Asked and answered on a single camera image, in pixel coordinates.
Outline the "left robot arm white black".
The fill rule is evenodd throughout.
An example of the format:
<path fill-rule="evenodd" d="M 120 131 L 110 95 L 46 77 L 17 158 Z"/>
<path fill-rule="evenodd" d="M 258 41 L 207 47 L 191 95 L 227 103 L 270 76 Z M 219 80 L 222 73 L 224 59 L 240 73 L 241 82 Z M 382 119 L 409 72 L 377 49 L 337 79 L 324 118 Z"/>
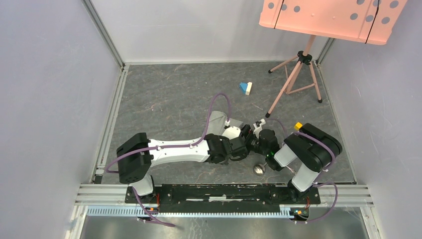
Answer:
<path fill-rule="evenodd" d="M 160 141 L 141 132 L 123 143 L 116 155 L 119 182 L 134 186 L 139 199 L 150 203 L 156 198 L 152 177 L 148 175 L 151 167 L 183 161 L 213 164 L 239 161 L 247 157 L 248 149 L 242 137 L 230 139 L 210 133 L 192 140 Z"/>

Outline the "grey cloth napkin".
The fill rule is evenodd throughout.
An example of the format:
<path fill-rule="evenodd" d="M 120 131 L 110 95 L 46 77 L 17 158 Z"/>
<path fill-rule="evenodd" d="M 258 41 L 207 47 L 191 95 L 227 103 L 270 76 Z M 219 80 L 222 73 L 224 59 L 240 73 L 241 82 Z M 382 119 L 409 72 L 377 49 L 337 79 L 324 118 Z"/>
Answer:
<path fill-rule="evenodd" d="M 226 122 L 227 122 L 227 115 L 225 113 L 220 112 L 220 111 L 212 111 L 206 134 L 212 133 L 215 135 L 222 135 L 223 132 L 225 131 Z M 229 126 L 242 128 L 244 126 L 244 122 L 237 119 L 230 118 Z"/>

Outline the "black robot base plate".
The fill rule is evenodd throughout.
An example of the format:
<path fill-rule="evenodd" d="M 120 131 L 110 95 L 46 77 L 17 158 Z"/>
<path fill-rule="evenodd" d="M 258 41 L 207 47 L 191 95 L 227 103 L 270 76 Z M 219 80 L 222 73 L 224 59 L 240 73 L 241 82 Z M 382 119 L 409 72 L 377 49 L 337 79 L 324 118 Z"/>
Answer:
<path fill-rule="evenodd" d="M 125 203 L 158 206 L 161 213 L 275 213 L 280 205 L 319 205 L 315 187 L 305 192 L 287 184 L 163 184 L 141 196 L 127 187 Z"/>

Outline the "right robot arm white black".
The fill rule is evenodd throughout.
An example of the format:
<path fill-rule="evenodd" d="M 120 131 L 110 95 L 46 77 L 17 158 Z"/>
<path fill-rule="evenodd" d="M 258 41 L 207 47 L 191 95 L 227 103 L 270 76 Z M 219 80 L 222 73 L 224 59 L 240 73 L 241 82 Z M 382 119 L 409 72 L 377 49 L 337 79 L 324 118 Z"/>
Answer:
<path fill-rule="evenodd" d="M 299 159 L 302 164 L 296 175 L 288 182 L 287 195 L 291 202 L 300 203 L 322 171 L 327 171 L 342 153 L 340 142 L 333 136 L 310 123 L 296 123 L 296 130 L 278 143 L 275 132 L 270 129 L 248 130 L 248 151 L 265 156 L 266 164 L 275 171 L 286 168 Z"/>

